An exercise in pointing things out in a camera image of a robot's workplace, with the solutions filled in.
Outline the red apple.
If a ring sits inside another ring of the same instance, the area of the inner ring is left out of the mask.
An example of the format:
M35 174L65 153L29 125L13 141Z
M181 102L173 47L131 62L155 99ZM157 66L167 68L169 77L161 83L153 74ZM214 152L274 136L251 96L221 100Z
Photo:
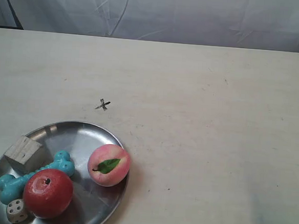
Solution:
M56 169L42 170L25 185L23 201L27 209L41 219L59 216L73 197L73 183L68 175Z

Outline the large round metal plate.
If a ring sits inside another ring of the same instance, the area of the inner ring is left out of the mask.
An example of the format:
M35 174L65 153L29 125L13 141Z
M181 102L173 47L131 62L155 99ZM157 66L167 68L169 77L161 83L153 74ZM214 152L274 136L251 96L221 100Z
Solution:
M72 176L73 200L64 213L54 219L30 217L20 224L104 224L121 203L129 178L126 176L115 186L100 186L88 173L88 159L99 146L121 146L121 142L106 129L79 121L49 124L31 131L27 137L42 143L52 155L67 151L76 171Z

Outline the pink peach with leaf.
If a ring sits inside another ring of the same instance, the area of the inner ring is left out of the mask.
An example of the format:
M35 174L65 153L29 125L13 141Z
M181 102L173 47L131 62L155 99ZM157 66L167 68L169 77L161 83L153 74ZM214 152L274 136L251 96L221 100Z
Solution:
M126 150L115 144L105 144L94 150L87 167L95 183L111 187L126 177L130 165L131 157Z

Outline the white die with dots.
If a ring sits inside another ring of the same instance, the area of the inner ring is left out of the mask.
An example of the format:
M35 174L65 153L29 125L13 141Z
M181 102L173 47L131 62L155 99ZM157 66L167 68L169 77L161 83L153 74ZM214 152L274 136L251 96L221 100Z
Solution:
M28 214L22 199L15 199L6 206L6 215L12 224L25 221Z

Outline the cross tape mark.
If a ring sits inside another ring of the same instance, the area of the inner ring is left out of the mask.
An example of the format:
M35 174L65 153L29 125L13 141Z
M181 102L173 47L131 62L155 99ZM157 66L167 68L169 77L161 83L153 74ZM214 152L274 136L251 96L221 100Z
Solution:
M108 109L107 106L111 104L110 101L105 101L103 98L100 99L100 103L99 106L94 108L95 110L102 108L103 111L106 111Z

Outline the pale wooden block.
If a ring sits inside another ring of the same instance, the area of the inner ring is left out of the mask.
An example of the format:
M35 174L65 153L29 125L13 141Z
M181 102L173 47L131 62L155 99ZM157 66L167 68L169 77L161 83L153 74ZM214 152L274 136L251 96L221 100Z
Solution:
M4 157L14 170L28 174L42 166L46 152L41 143L27 136L21 136L7 149Z

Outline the teal bone-shaped toy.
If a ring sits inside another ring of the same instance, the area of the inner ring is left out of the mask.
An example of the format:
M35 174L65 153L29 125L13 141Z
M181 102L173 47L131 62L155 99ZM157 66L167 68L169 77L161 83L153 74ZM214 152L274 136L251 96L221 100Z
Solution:
M36 173L46 169L60 170L68 176L72 176L75 172L75 166L71 161L70 154L61 150L55 154L53 162L40 167L34 172L24 174L18 178L11 174L2 175L0 177L0 201L4 205L8 205L13 200L22 198L25 185L29 179Z

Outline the white backdrop cloth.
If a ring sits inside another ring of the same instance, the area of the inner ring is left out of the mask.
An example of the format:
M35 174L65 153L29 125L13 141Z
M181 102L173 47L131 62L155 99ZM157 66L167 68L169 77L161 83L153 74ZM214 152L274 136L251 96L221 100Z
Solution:
M299 0L0 0L0 26L299 52Z

